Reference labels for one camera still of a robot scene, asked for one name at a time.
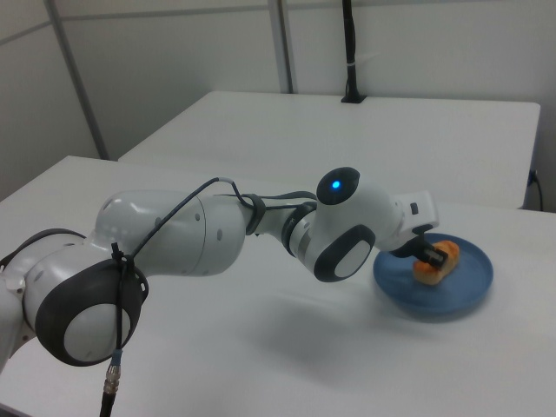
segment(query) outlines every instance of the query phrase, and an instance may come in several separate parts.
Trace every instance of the bread roll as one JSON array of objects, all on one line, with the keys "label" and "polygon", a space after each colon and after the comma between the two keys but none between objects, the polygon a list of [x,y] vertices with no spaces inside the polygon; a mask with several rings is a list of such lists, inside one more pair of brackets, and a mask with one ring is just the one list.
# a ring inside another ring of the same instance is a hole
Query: bread roll
[{"label": "bread roll", "polygon": [[460,247],[454,242],[442,241],[434,243],[433,246],[446,252],[448,254],[448,259],[446,259],[441,269],[433,267],[423,261],[416,261],[414,263],[415,279],[427,285],[438,284],[446,275],[453,271],[460,261]]}]

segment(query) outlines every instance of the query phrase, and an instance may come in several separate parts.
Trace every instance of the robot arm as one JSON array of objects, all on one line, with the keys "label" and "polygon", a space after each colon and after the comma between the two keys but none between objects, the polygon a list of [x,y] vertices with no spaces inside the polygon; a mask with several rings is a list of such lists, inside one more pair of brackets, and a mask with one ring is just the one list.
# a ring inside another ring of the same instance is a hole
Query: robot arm
[{"label": "robot arm", "polygon": [[[124,294],[125,343],[148,293],[145,277],[219,274],[235,261],[246,234],[273,235],[317,279],[328,282],[353,275],[373,246],[430,263],[446,259],[422,238],[439,223],[427,192],[389,195],[351,168],[325,175],[316,198],[305,192],[194,196],[167,218],[184,196],[159,190],[113,195],[88,237],[58,230],[26,242],[11,256],[0,274],[0,370],[35,334],[70,365],[105,361],[116,345],[118,291]],[[160,222],[166,223],[145,242]],[[123,278],[114,242],[124,254],[144,244]]]}]

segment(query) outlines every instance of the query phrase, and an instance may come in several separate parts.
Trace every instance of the white wall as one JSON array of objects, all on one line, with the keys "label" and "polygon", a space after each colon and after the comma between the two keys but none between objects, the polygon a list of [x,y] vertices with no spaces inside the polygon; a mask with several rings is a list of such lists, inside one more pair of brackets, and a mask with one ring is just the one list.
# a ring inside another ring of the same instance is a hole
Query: white wall
[{"label": "white wall", "polygon": [[283,90],[267,0],[57,5],[112,159],[212,90]]},{"label": "white wall", "polygon": [[[381,5],[354,7],[360,91],[539,103],[533,166],[539,170],[546,209],[556,211],[556,1],[364,3]],[[343,95],[340,4],[288,0],[299,93]],[[530,190],[527,205],[537,205],[536,190]]]},{"label": "white wall", "polygon": [[0,145],[0,200],[67,155],[98,157],[41,0],[0,1]]}]

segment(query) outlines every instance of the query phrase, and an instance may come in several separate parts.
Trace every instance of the blue plate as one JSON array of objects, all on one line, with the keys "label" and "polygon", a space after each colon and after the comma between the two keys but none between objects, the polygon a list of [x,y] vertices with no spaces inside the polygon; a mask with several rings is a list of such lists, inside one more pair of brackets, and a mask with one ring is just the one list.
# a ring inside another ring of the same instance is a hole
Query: blue plate
[{"label": "blue plate", "polygon": [[374,260],[379,287],[402,307],[427,314],[448,314],[472,307],[487,293],[493,281],[493,264],[487,254],[456,236],[425,234],[427,242],[452,241],[460,246],[460,263],[438,285],[414,279],[415,258],[396,258],[380,252]]}]

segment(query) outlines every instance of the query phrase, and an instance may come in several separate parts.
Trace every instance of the white table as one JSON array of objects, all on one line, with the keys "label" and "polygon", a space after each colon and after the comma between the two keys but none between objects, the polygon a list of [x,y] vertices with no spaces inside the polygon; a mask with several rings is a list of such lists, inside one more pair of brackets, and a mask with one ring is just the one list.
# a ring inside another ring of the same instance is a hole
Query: white table
[{"label": "white table", "polygon": [[120,158],[310,186],[352,166],[393,193],[521,207],[539,105],[213,92]]},{"label": "white table", "polygon": [[[191,190],[208,178],[67,158],[0,203],[0,253],[45,228],[89,233],[121,189]],[[439,210],[440,232],[474,242],[493,262],[493,287],[472,313],[402,312],[374,284],[375,251],[355,276],[324,284],[274,238],[250,236],[221,275],[149,280],[113,415],[554,415],[556,216]],[[35,417],[96,416],[106,366],[63,365],[32,340],[0,375],[0,403]]]}]

